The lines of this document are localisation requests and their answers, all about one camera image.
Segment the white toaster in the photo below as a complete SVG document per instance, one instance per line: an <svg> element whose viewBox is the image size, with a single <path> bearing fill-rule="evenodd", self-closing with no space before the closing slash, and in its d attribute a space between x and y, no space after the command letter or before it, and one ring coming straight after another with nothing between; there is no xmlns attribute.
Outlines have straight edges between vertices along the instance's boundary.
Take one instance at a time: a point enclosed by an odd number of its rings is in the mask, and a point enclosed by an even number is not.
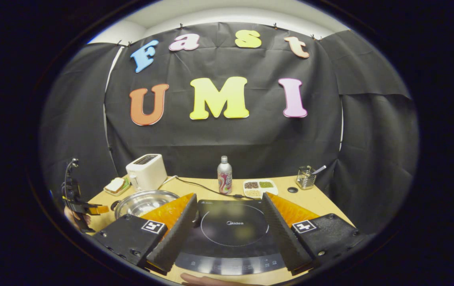
<svg viewBox="0 0 454 286"><path fill-rule="evenodd" d="M129 163L126 172L136 191L157 190L167 179L161 154L145 154Z"/></svg>

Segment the bottle label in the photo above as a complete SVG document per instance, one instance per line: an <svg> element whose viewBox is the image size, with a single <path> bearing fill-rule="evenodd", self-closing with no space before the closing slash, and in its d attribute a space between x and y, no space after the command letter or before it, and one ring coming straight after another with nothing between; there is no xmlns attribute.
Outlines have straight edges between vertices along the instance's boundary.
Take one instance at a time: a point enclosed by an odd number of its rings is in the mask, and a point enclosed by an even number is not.
<svg viewBox="0 0 454 286"><path fill-rule="evenodd" d="M218 172L218 189L222 194L229 194L232 189L232 172Z"/></svg>

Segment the letter m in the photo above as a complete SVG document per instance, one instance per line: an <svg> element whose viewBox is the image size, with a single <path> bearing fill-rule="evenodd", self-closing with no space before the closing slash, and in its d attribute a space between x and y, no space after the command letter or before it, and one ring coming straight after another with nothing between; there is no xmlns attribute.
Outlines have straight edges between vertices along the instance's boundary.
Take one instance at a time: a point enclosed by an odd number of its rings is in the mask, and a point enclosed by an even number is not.
<svg viewBox="0 0 454 286"><path fill-rule="evenodd" d="M220 116L225 103L227 109L223 115L227 118L246 118L249 116L245 108L244 87L247 79L240 76L232 76L225 81L222 89L218 91L209 78L197 78L190 82L195 88L194 111L190 114L191 119L207 119L209 112L206 104L215 118Z"/></svg>

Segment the power cord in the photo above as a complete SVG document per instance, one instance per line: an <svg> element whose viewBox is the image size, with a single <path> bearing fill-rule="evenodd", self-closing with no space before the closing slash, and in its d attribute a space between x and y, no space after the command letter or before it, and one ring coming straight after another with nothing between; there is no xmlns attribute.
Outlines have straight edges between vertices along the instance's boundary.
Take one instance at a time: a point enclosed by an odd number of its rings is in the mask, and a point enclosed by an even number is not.
<svg viewBox="0 0 454 286"><path fill-rule="evenodd" d="M182 179L180 179L178 176L175 176L175 178L178 179L179 181L184 182L184 183L188 183L188 184L196 185L196 186L199 186L199 187L203 187L203 188L205 188L206 190L209 190L209 191L214 192L214 193L216 193L216 194L224 195L224 196L226 196L226 197L235 197L236 199L243 199L243 198L245 197L245 198L247 198L247 199L253 199L253 200L255 200L253 197L247 197L247 196L241 195L241 194L222 194L222 193L220 193L220 192L215 192L215 191L211 190L210 188L207 188L207 187L205 187L205 186L203 186L203 185L200 185L200 184L198 184L198 183L194 183L194 182L189 182L189 181L182 180Z"/></svg>

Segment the blue letter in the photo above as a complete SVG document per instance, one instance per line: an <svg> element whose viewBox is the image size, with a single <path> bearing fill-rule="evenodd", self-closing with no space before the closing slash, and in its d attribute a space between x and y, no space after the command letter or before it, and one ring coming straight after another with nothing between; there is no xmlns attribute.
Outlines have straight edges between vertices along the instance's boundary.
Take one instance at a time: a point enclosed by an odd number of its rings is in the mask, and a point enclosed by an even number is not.
<svg viewBox="0 0 454 286"><path fill-rule="evenodd" d="M148 56L155 55L155 49L153 48L153 46L156 46L157 44L158 44L157 40L152 40L151 42L145 44L140 49L136 50L136 52L134 52L130 56L130 58L134 58L135 63L137 64L135 72L140 72L141 70L145 69L148 65L151 65L151 63L153 63L153 59L148 58Z"/></svg>

